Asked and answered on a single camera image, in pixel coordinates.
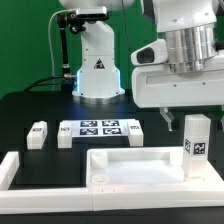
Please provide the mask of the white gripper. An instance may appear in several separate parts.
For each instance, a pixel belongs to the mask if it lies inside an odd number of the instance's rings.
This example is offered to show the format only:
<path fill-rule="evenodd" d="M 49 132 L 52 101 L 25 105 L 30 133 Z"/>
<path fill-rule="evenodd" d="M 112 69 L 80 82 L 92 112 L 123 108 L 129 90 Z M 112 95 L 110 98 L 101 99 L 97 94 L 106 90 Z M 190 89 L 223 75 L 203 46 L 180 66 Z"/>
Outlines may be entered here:
<path fill-rule="evenodd" d="M 175 131 L 175 117 L 167 107 L 222 105 L 220 129 L 224 131 L 224 65 L 174 74 L 166 65 L 141 66 L 132 73 L 132 92 L 140 108 L 160 107 L 168 130 Z"/>

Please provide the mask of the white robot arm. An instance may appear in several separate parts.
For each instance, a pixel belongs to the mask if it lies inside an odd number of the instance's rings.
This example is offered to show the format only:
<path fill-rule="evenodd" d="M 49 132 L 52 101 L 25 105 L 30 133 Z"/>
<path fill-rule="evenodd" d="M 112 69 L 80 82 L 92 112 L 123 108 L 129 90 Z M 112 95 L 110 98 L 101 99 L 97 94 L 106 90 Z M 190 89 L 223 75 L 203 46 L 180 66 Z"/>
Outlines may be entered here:
<path fill-rule="evenodd" d="M 118 97 L 114 33 L 103 21 L 134 0 L 59 0 L 82 40 L 82 66 L 72 95 L 106 103 Z M 215 38 L 216 13 L 224 0 L 140 0 L 156 23 L 158 39 L 131 54 L 132 93 L 140 108 L 158 108 L 172 126 L 172 107 L 224 106 L 224 48 Z"/>

